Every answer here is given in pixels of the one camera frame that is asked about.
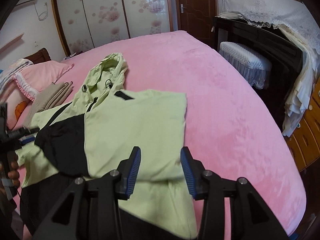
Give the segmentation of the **person's left hand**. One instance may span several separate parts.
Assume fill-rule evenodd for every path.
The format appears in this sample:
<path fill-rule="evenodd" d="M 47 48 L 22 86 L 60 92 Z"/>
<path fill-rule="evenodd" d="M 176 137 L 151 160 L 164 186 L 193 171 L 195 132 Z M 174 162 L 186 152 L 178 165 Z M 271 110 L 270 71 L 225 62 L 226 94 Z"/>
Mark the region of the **person's left hand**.
<path fill-rule="evenodd" d="M 1 163 L 1 174 L 4 174 L 6 177 L 11 179 L 14 187 L 19 188 L 20 187 L 20 174 L 18 172 L 19 165 L 17 163 L 17 160 L 13 160 L 10 164 L 10 168 L 5 169 L 3 163 Z"/>

